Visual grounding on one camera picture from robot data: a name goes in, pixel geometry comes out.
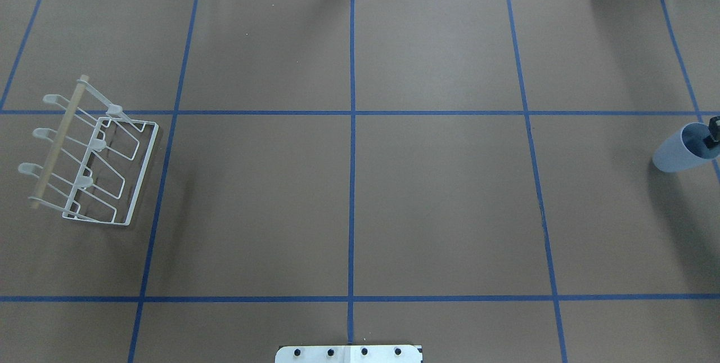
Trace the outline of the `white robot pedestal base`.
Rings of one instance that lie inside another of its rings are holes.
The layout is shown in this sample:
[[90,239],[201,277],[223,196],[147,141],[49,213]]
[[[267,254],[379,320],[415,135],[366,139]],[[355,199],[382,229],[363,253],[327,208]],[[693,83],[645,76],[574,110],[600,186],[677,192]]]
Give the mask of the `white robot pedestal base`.
[[409,344],[288,346],[275,362],[423,362],[422,347]]

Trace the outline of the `light blue plastic cup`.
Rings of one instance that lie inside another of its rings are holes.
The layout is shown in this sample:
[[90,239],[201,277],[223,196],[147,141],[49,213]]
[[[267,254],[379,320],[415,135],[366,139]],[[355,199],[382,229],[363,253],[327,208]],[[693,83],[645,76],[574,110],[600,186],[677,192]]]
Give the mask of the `light blue plastic cup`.
[[718,143],[709,148],[705,140],[712,139],[710,128],[703,123],[689,123],[664,140],[651,157],[661,172],[676,173],[695,168],[718,158]]

